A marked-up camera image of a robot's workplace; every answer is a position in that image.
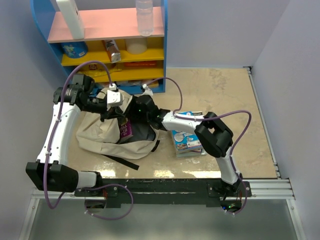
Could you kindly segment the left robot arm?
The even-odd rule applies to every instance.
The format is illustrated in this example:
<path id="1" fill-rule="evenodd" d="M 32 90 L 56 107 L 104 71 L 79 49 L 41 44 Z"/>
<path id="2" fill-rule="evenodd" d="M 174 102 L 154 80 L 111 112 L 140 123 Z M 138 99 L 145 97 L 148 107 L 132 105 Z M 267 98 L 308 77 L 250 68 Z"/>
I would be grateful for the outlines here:
<path id="1" fill-rule="evenodd" d="M 86 189 L 92 196 L 104 190 L 102 176 L 97 171 L 77 171 L 67 166 L 68 150 L 75 124 L 81 112 L 94 113 L 100 120 L 112 115 L 122 97 L 117 85 L 111 83 L 101 97 L 92 97 L 94 80 L 83 74 L 67 78 L 67 83 L 53 94 L 53 113 L 43 148 L 25 171 L 40 191 L 71 193 Z"/>

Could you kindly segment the purple treehouse book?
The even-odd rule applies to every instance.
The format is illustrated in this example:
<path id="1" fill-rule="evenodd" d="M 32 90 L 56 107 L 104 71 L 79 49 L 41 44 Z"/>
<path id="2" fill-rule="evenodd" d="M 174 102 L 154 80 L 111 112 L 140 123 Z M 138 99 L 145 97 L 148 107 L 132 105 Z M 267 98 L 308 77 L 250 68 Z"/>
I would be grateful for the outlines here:
<path id="1" fill-rule="evenodd" d="M 128 118 L 124 118 L 118 122 L 119 127 L 119 142 L 125 142 L 133 136 L 132 124 Z"/>

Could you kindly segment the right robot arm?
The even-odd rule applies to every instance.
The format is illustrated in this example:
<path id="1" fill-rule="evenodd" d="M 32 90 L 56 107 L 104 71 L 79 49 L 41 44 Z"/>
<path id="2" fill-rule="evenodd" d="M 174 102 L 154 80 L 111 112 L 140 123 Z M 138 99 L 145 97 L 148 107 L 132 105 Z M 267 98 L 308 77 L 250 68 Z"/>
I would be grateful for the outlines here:
<path id="1" fill-rule="evenodd" d="M 233 141 L 234 134 L 222 118 L 242 113 L 248 115 L 248 121 L 237 140 Z M 221 184 L 216 191 L 233 197 L 241 190 L 243 178 L 236 167 L 233 151 L 251 123 L 252 115 L 249 111 L 236 110 L 222 115 L 214 112 L 186 115 L 159 108 L 151 96 L 141 95 L 132 99 L 126 115 L 131 120 L 145 122 L 156 130 L 195 134 L 206 153 L 214 157 L 218 164 Z"/>

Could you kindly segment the beige student backpack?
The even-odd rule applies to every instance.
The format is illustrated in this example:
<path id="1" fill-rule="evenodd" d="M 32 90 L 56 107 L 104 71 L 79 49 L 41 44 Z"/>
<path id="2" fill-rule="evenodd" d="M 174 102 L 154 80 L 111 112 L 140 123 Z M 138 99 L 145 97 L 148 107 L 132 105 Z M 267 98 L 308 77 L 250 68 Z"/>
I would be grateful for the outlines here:
<path id="1" fill-rule="evenodd" d="M 123 103 L 120 109 L 125 118 L 130 120 L 130 105 L 137 97 L 123 90 L 120 91 Z M 133 170 L 139 166 L 132 163 L 154 152 L 160 143 L 159 131 L 149 123 L 131 122 L 133 136 L 120 142 L 119 122 L 125 118 L 100 121 L 100 115 L 87 112 L 76 132 L 78 146 L 86 151 L 107 157 Z"/>

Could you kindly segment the blue cartoon paperback book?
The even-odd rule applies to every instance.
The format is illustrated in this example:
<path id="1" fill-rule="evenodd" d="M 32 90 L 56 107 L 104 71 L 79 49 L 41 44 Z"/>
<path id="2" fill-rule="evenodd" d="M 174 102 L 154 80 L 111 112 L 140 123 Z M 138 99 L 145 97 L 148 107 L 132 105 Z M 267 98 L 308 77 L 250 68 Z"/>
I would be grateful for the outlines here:
<path id="1" fill-rule="evenodd" d="M 171 136 L 176 154 L 203 152 L 202 145 L 194 133 L 172 130 Z"/>

